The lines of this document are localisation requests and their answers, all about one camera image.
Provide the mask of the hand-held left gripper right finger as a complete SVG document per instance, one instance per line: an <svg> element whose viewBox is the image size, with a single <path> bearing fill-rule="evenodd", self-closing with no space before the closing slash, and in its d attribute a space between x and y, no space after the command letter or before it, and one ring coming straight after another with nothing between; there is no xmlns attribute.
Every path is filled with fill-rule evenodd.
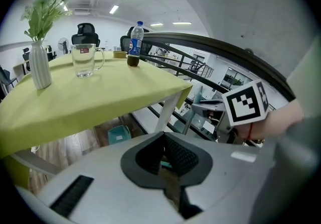
<svg viewBox="0 0 321 224"><path fill-rule="evenodd" d="M263 224L259 198L274 166L275 143L262 148L216 143L167 133L168 139L192 152L191 167L180 176L181 199L177 220L165 224Z"/></svg>

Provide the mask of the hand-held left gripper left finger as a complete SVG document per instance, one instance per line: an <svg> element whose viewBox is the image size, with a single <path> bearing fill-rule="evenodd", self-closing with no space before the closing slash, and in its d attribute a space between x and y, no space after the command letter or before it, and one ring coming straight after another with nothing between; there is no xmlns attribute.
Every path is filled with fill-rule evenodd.
<svg viewBox="0 0 321 224"><path fill-rule="evenodd" d="M131 147L149 140L152 134L103 147L83 156L56 175L38 196L17 187L27 206L48 224L182 224L162 189L145 189L132 183L122 172L120 160ZM91 184L68 217L51 205L79 176Z"/></svg>

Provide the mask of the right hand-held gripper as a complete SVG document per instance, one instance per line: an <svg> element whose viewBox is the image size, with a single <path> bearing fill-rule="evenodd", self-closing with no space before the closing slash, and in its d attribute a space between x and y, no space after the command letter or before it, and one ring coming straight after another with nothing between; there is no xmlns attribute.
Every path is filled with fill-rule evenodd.
<svg viewBox="0 0 321 224"><path fill-rule="evenodd" d="M217 131L229 134L236 126L264 120L269 102L260 79L222 94L223 101L200 101L192 104L192 111L207 115L210 111L223 112Z"/></svg>

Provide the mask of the person's right forearm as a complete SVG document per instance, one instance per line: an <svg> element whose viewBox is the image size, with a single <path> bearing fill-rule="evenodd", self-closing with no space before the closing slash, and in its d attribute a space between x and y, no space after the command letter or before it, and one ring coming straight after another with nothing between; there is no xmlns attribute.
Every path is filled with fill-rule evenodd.
<svg viewBox="0 0 321 224"><path fill-rule="evenodd" d="M236 126L241 139L262 140L284 133L303 119L303 111L297 99L277 110L270 111L264 120Z"/></svg>

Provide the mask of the teal bin under table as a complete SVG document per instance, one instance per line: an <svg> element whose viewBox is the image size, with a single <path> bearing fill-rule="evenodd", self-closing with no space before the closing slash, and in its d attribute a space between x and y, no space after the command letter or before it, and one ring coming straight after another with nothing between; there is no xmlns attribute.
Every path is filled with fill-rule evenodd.
<svg viewBox="0 0 321 224"><path fill-rule="evenodd" d="M107 132L107 135L109 145L113 145L131 139L131 133L128 127L125 125L120 125L110 129Z"/></svg>

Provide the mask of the green tablecloth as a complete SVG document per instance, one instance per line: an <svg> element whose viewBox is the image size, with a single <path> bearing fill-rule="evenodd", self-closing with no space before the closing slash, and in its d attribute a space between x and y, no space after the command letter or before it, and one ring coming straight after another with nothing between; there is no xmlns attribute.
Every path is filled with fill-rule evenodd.
<svg viewBox="0 0 321 224"><path fill-rule="evenodd" d="M29 169L12 158L21 150L90 129L177 95L180 108L192 85L144 61L137 67L104 55L89 77L77 77L71 55L49 63L52 84L37 90L26 75L0 102L0 163L15 185L28 186Z"/></svg>

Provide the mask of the black office chair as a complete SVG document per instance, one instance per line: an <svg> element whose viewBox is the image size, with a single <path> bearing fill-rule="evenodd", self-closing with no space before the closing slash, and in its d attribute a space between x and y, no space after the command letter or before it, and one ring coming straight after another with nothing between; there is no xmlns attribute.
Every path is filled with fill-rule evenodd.
<svg viewBox="0 0 321 224"><path fill-rule="evenodd" d="M72 45L95 44L96 47L99 47L100 40L91 23L80 23L77 25L77 28L77 34L71 37Z"/></svg>
<svg viewBox="0 0 321 224"><path fill-rule="evenodd" d="M132 26L126 35L122 36L120 38L120 47L121 50L128 53L129 52L129 46L130 46L130 35L131 31L133 30L134 26ZM145 42L142 42L141 48L140 48L140 54L147 55L152 48L152 45L147 44Z"/></svg>

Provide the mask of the cola bottle with blue label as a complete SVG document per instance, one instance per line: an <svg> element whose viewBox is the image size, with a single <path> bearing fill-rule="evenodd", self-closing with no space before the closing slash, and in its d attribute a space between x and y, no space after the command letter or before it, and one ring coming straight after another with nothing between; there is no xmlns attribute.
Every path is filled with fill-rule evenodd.
<svg viewBox="0 0 321 224"><path fill-rule="evenodd" d="M129 52L127 56L127 64L130 67L138 66L143 36L143 22L138 21L130 34Z"/></svg>

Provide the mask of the clear glass mug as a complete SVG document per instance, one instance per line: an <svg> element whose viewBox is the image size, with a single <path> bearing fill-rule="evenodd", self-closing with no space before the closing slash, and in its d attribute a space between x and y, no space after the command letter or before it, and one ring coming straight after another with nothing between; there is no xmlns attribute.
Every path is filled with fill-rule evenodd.
<svg viewBox="0 0 321 224"><path fill-rule="evenodd" d="M102 60L99 65L95 63L95 54L100 52ZM96 44L76 44L71 46L71 55L76 76L89 77L95 70L99 70L105 63L104 51Z"/></svg>

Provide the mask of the white ribbed vase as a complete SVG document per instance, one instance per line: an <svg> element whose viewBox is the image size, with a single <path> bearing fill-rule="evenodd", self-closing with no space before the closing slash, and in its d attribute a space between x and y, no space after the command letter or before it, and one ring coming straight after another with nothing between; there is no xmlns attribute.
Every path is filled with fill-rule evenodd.
<svg viewBox="0 0 321 224"><path fill-rule="evenodd" d="M43 41L35 41L29 53L31 77L37 90L42 90L52 83L48 56Z"/></svg>

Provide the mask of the standing fan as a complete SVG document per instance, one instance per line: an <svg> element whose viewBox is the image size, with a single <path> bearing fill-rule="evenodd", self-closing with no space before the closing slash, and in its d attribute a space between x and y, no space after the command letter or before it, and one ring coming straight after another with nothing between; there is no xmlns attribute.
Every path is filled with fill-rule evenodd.
<svg viewBox="0 0 321 224"><path fill-rule="evenodd" d="M69 47L69 41L67 38L61 38L58 41L58 49L63 51L63 54L68 54L69 52L68 47Z"/></svg>

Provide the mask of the vase with green plant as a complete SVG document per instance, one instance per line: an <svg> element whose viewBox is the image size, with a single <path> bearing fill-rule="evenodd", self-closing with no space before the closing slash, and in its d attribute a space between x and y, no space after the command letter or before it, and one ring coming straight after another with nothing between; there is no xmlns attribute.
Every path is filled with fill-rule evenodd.
<svg viewBox="0 0 321 224"><path fill-rule="evenodd" d="M64 16L72 15L66 4L69 0L34 0L25 7L21 21L26 20L29 28L24 34L33 42L44 40L53 24Z"/></svg>

